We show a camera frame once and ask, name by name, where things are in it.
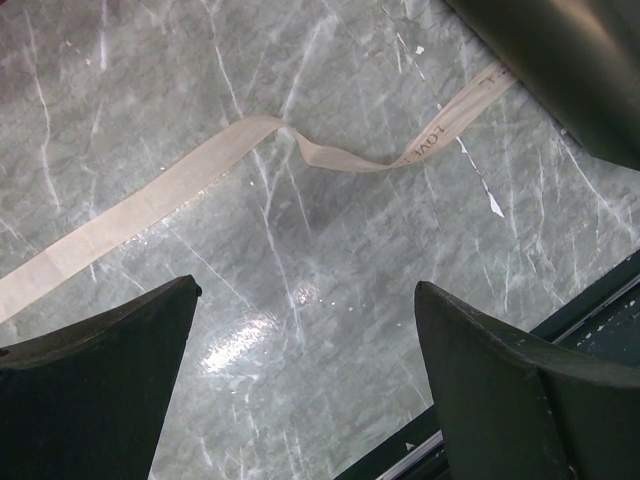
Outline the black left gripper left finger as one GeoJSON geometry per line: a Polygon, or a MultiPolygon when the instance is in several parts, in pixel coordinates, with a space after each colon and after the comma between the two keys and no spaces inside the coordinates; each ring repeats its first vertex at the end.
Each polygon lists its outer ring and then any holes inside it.
{"type": "Polygon", "coordinates": [[[201,294],[178,277],[2,347],[2,478],[147,478],[201,294]]]}

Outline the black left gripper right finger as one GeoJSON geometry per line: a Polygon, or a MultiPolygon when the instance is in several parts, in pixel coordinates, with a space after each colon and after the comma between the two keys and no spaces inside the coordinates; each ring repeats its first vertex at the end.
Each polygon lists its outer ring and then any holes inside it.
{"type": "Polygon", "coordinates": [[[428,281],[420,348],[455,479],[635,479],[639,374],[552,344],[428,281]]]}

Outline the beige printed ribbon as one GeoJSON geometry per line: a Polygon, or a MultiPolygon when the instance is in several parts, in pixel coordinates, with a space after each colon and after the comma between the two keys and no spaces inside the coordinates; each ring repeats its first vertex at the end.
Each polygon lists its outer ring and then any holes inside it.
{"type": "MultiPolygon", "coordinates": [[[[476,75],[388,165],[345,150],[318,145],[298,131],[292,136],[310,166],[351,173],[371,173],[412,165],[443,150],[516,81],[495,61],[476,75]]],[[[97,259],[174,212],[243,159],[284,120],[256,115],[241,119],[188,153],[128,198],[65,235],[1,280],[1,319],[39,300],[97,259]]]]}

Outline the black wrapping paper cone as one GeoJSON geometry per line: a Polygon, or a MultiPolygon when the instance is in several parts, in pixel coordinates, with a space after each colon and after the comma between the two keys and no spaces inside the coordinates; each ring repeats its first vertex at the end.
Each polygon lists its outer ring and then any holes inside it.
{"type": "Polygon", "coordinates": [[[449,5],[591,156],[638,169],[638,1],[449,5]]]}

